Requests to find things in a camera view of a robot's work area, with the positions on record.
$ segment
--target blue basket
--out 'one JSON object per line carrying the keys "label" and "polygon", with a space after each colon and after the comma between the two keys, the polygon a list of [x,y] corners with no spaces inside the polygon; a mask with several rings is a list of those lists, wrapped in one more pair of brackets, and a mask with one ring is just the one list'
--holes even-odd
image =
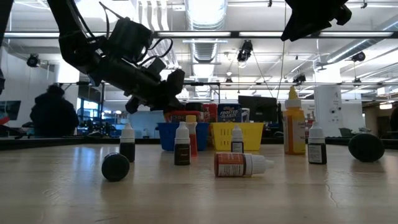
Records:
{"label": "blue basket", "polygon": [[[162,149],[166,151],[174,151],[175,130],[179,123],[157,123],[159,127],[160,142]],[[197,125],[197,143],[198,151],[204,151],[207,146],[207,135],[210,123],[198,123]]]}

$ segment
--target desk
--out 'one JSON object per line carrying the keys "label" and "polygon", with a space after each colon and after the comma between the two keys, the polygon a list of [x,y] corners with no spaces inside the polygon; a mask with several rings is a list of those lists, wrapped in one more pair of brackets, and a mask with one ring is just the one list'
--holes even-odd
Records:
{"label": "desk", "polygon": [[115,145],[58,146],[0,152],[0,223],[396,223],[398,151],[376,163],[328,146],[327,166],[284,156],[263,175],[219,178],[213,152],[174,166],[159,145],[137,145],[121,182],[101,174]]}

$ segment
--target black sphere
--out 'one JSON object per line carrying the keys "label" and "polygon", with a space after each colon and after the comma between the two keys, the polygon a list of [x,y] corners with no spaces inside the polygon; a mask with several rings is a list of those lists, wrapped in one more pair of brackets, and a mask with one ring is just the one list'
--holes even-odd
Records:
{"label": "black sphere", "polygon": [[105,156],[101,169],[102,175],[110,182],[120,181],[127,176],[129,170],[129,160],[124,155],[117,152]]}
{"label": "black sphere", "polygon": [[374,162],[384,155],[383,142],[372,134],[357,134],[348,143],[348,149],[361,162]]}

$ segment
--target yellow bottle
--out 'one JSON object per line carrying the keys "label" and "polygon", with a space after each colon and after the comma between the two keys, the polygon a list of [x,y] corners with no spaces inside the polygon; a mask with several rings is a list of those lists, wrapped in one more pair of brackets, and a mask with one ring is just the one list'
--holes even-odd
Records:
{"label": "yellow bottle", "polygon": [[289,99],[285,101],[284,147],[285,154],[305,155],[305,117],[301,110],[301,100],[294,86],[290,87]]}

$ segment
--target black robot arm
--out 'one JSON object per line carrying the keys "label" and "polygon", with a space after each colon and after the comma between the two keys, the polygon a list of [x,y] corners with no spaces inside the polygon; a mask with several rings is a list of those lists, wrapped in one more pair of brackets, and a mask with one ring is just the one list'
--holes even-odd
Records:
{"label": "black robot arm", "polygon": [[[12,0],[2,0],[2,10],[11,11]],[[185,73],[176,70],[168,79],[161,81],[160,71],[164,63],[155,58],[149,67],[138,63],[144,58],[152,43],[152,31],[142,24],[120,18],[109,38],[95,37],[80,15],[74,0],[48,0],[52,14],[59,28],[59,44],[63,59],[87,74],[92,84],[102,81],[132,96],[126,105],[130,113],[137,111],[140,104],[151,108],[178,108],[180,103],[175,95],[182,90]],[[8,15],[1,15],[0,29],[6,30]],[[89,32],[83,32],[82,26]]]}

